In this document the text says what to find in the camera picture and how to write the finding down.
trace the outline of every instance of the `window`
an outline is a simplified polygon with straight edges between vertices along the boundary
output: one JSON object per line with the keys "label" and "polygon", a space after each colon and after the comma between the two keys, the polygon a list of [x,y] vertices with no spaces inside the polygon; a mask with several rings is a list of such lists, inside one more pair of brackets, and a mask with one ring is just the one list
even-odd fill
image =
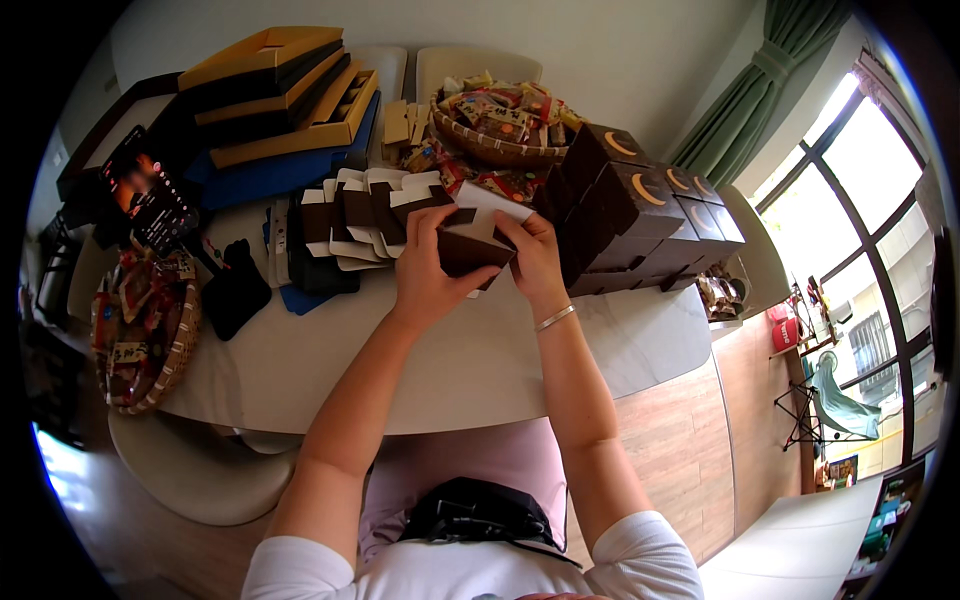
{"label": "window", "polygon": [[881,409],[878,440],[825,448],[831,461],[859,454],[859,476],[929,449],[943,410],[929,345],[933,235],[913,196],[925,165],[891,114],[849,73],[750,199],[786,271],[802,288],[820,282],[835,321],[836,343],[806,359],[833,352],[844,394]]}

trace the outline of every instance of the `silver bangle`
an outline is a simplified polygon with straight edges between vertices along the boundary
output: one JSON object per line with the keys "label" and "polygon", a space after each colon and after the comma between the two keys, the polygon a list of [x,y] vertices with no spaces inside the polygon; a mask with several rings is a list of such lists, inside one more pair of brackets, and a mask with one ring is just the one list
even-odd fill
{"label": "silver bangle", "polygon": [[546,321],[544,321],[543,323],[541,323],[541,324],[537,325],[536,327],[534,327],[534,333],[540,333],[541,331],[543,331],[544,329],[546,329],[546,328],[549,327],[550,325],[556,323],[557,321],[559,321],[559,320],[562,319],[563,317],[569,315],[570,313],[572,313],[572,312],[575,311],[576,309],[577,309],[576,306],[574,306],[573,304],[570,304],[570,305],[569,305],[567,308],[565,308],[564,310],[560,311],[560,312],[557,313],[556,315],[548,318],[548,319],[547,319]]}

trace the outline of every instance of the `orange crescent logo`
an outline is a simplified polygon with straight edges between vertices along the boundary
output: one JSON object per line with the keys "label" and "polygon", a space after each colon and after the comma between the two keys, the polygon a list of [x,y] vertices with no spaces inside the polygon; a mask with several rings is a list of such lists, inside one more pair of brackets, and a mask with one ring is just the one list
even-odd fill
{"label": "orange crescent logo", "polygon": [[626,148],[620,145],[620,142],[613,139],[613,132],[606,132],[603,134],[603,136],[604,136],[604,139],[607,140],[607,143],[610,144],[611,147],[614,150],[618,151],[620,154],[627,155],[627,156],[636,156],[636,152],[627,150]]}
{"label": "orange crescent logo", "polygon": [[690,189],[689,187],[687,187],[687,186],[683,185],[682,183],[680,183],[679,181],[677,181],[677,178],[673,177],[673,169],[667,169],[667,170],[666,170],[666,176],[667,176],[668,178],[670,178],[670,180],[673,181],[673,182],[677,185],[677,187],[679,187],[679,188],[682,189],[683,191],[686,191],[686,190]]}
{"label": "orange crescent logo", "polygon": [[709,226],[709,225],[707,225],[706,223],[704,223],[704,220],[701,219],[701,218],[700,218],[700,215],[697,214],[697,206],[696,206],[696,204],[695,204],[694,206],[691,206],[691,207],[690,207],[690,214],[692,214],[692,215],[693,215],[693,218],[697,221],[697,223],[700,224],[700,227],[706,229],[707,231],[714,231],[714,229],[713,229],[711,226]]}
{"label": "orange crescent logo", "polygon": [[647,191],[647,188],[643,187],[643,183],[640,182],[640,173],[634,173],[634,176],[630,178],[630,181],[634,185],[636,192],[643,197],[643,200],[653,204],[654,206],[663,206],[666,204],[666,202],[663,200],[654,198],[650,192]]}
{"label": "orange crescent logo", "polygon": [[704,196],[712,196],[712,195],[713,195],[713,194],[711,194],[709,191],[707,191],[707,189],[703,186],[702,183],[700,183],[700,178],[697,177],[696,175],[693,176],[693,184],[696,185],[698,189],[700,189],[700,192],[701,192]]}

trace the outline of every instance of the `bamboo basket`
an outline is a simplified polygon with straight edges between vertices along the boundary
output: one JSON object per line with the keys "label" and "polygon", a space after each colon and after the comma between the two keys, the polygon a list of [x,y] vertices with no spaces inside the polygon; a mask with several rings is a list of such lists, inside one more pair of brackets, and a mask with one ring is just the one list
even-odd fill
{"label": "bamboo basket", "polygon": [[[183,370],[186,369],[187,362],[190,360],[190,353],[197,345],[197,339],[200,333],[200,321],[203,312],[200,306],[200,292],[197,290],[197,281],[193,280],[186,285],[186,296],[183,299],[183,313],[180,315],[180,328],[177,331],[177,337],[170,348],[170,354],[167,356],[160,375],[154,383],[153,389],[148,392],[143,399],[134,404],[134,406],[113,405],[121,415],[141,415],[148,413],[163,401],[167,393],[170,392],[180,381]],[[107,358],[103,354],[97,354],[97,380],[100,384],[100,391],[107,395]]]}
{"label": "bamboo basket", "polygon": [[508,169],[545,169],[564,159],[567,146],[544,148],[515,144],[464,127],[437,107],[439,93],[440,90],[430,96],[434,126],[446,139],[471,156],[494,167]]}

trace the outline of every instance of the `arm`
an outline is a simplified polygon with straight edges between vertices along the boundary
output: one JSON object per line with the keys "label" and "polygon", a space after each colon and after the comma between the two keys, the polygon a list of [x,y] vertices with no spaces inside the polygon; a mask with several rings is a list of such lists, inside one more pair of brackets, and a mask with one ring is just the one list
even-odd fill
{"label": "arm", "polygon": [[355,566],[364,477],[380,447],[410,349],[423,331],[499,272],[484,267],[453,279],[440,268],[437,227],[456,208],[418,210],[407,219],[407,247],[396,262],[396,305],[310,425],[267,538],[318,541]]}
{"label": "arm", "polygon": [[[557,236],[549,222],[535,213],[521,226],[498,213],[496,225],[516,245],[511,272],[516,287],[530,301],[534,323],[568,306]],[[592,554],[593,545],[611,525],[654,507],[620,443],[613,398],[587,347],[577,313],[542,330],[537,342],[547,415]]]}

